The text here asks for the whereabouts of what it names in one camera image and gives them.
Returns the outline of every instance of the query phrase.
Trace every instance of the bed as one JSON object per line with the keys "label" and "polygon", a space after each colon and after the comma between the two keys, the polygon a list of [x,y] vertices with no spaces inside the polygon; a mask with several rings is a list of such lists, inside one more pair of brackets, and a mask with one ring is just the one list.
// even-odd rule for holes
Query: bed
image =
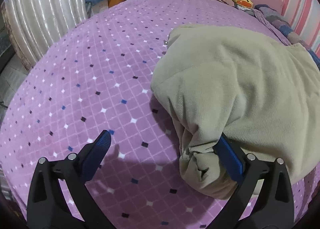
{"label": "bed", "polygon": [[[172,121],[150,91],[153,69],[166,53],[164,40],[189,23],[236,26],[279,41],[257,19],[215,0],[128,0],[78,25],[31,70],[1,127],[0,161],[24,216],[38,159],[77,153],[106,129],[112,146],[87,188],[116,228],[209,225],[226,201],[181,179]],[[296,221],[319,179],[317,165],[292,186]],[[80,218],[63,182],[61,187]]]}

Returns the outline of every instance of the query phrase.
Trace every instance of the white curtain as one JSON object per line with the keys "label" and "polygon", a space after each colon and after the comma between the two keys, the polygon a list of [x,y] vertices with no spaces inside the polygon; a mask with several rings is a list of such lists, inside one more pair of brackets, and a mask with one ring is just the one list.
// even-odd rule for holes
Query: white curtain
{"label": "white curtain", "polygon": [[27,70],[88,18],[84,0],[5,0],[1,7],[11,43]]}

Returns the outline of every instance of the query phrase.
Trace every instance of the blue square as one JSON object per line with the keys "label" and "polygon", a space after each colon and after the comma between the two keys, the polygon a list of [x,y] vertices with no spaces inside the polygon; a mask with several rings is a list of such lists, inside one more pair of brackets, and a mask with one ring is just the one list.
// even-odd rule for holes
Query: blue square
{"label": "blue square", "polygon": [[138,181],[137,179],[135,179],[135,178],[132,178],[132,179],[131,179],[131,182],[132,182],[133,184],[138,184],[139,181]]}

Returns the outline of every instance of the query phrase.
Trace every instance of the black square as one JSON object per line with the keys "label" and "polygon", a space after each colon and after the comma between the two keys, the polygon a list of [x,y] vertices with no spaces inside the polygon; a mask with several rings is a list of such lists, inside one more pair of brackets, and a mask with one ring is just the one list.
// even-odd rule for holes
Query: black square
{"label": "black square", "polygon": [[145,148],[148,148],[148,143],[146,143],[146,142],[142,142],[142,144],[141,144],[143,147],[145,147]]}
{"label": "black square", "polygon": [[132,179],[131,179],[131,182],[132,182],[133,184],[138,184],[139,181],[138,181],[137,179],[135,179],[135,178],[132,178]]}

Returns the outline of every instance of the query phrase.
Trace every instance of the silver screw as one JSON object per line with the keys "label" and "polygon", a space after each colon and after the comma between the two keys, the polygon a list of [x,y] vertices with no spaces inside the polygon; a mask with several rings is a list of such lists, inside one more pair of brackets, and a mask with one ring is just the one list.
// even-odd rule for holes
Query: silver screw
{"label": "silver screw", "polygon": [[39,163],[40,163],[40,164],[45,163],[45,161],[46,161],[45,157],[42,157],[42,158],[39,159]]}
{"label": "silver screw", "polygon": [[280,165],[284,164],[284,160],[281,159],[281,158],[277,158],[277,162],[278,162]]}
{"label": "silver screw", "polygon": [[252,153],[249,153],[249,154],[247,155],[247,158],[248,158],[249,160],[251,160],[251,161],[254,161],[254,160],[256,159],[255,155],[252,154]]}
{"label": "silver screw", "polygon": [[71,161],[73,161],[76,157],[77,157],[77,154],[75,154],[75,153],[70,153],[68,155],[68,159],[71,160]]}

